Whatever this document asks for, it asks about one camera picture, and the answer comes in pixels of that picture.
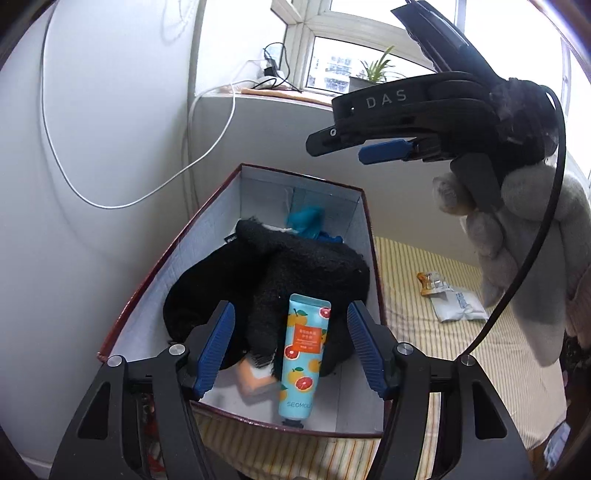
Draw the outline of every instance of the bolt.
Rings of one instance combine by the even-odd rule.
[[[118,367],[121,365],[122,362],[123,362],[123,359],[121,358],[120,355],[113,355],[113,356],[110,356],[109,359],[107,360],[107,365],[109,365],[110,367]]]
[[[462,355],[460,361],[467,367],[471,367],[476,363],[476,359],[472,355]]]
[[[182,343],[175,343],[168,349],[168,353],[170,353],[170,355],[182,355],[184,354],[184,351],[185,347]]]
[[[403,355],[410,355],[414,352],[414,348],[410,343],[399,343],[396,350]]]

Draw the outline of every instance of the hand cream tube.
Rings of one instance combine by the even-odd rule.
[[[287,315],[279,415],[304,420],[310,415],[326,332],[330,302],[294,293]]]

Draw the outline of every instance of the striped bedsheet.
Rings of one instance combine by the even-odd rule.
[[[426,355],[453,359],[483,322],[440,323],[429,299],[420,296],[416,273],[438,271],[451,285],[478,291],[480,271],[425,250],[375,238],[388,326],[401,342]],[[526,448],[542,443],[566,417],[558,363],[541,368],[506,310],[474,356],[507,407]],[[362,480],[378,440],[286,434],[194,411],[204,444],[254,480]],[[417,479],[429,478],[437,445],[439,394],[432,394]]]

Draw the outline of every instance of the potted plant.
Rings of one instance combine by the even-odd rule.
[[[392,51],[394,46],[388,47],[379,60],[367,63],[362,61],[365,72],[361,75],[363,77],[349,77],[349,91],[354,92],[362,88],[371,87],[377,83],[386,82],[386,69],[390,66],[390,59],[386,59],[386,56]]]

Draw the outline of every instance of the open box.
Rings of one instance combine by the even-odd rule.
[[[371,272],[367,308],[376,322],[385,323],[363,190],[241,164],[197,212],[141,284],[105,339],[99,359],[105,362],[110,355],[117,354],[129,362],[158,355],[170,338],[162,316],[164,300],[186,269],[221,247],[241,218],[256,217],[265,225],[285,228],[289,212],[309,206],[322,207],[323,229],[330,236],[340,235],[367,262]],[[234,366],[218,373],[213,388],[195,408],[302,434],[379,437],[383,430],[384,403],[369,388],[356,356],[320,379],[303,430],[281,424],[278,402],[276,391],[243,397]]]

